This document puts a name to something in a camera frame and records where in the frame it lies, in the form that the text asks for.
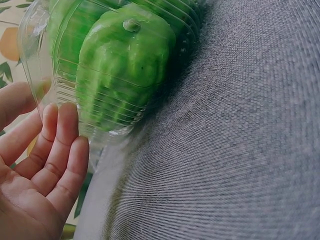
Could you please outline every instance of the hand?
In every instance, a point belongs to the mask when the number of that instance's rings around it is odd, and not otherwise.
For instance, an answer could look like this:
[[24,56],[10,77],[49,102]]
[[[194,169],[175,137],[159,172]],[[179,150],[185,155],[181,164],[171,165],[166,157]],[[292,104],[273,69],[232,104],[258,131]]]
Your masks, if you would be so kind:
[[[0,131],[35,108],[29,86],[0,90]],[[11,166],[38,136],[30,155]],[[78,112],[65,103],[49,105],[43,124],[34,110],[0,137],[0,236],[5,240],[58,240],[78,197],[89,159],[88,140],[79,136]]]

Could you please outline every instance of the pepper stem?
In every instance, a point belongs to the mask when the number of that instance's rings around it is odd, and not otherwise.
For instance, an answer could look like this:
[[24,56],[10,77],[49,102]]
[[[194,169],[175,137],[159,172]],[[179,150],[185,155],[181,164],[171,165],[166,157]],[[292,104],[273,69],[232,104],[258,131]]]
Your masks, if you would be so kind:
[[128,32],[138,32],[140,30],[140,24],[136,19],[130,18],[123,21],[123,28]]

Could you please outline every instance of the plastic clamshell container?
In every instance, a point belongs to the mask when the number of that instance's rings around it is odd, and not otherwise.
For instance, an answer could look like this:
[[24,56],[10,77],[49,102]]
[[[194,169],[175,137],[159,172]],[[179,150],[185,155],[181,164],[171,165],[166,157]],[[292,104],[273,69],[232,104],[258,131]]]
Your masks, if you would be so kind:
[[200,23],[195,0],[35,0],[18,47],[40,116],[48,104],[75,103],[95,166],[111,138],[157,106]]

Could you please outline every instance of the patterned tablecloth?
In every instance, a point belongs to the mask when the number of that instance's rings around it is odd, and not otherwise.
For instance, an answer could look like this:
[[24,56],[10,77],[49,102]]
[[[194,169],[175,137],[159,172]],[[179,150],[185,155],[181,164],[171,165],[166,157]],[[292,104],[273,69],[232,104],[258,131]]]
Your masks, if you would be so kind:
[[[17,48],[17,32],[22,17],[33,1],[0,0],[0,88],[12,82],[27,81]],[[10,131],[26,116],[27,114],[19,116],[4,129],[4,132]],[[26,156],[27,151],[23,153],[18,161],[21,161]],[[76,204],[67,220],[69,224],[76,224],[78,221],[77,217],[74,218]]]

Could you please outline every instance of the gray cushion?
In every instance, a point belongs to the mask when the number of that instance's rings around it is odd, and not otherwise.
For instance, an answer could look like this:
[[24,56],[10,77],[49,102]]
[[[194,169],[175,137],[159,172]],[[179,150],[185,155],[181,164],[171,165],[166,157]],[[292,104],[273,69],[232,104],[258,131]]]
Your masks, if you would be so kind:
[[320,239],[320,3],[208,9],[164,106],[109,146],[76,240]]

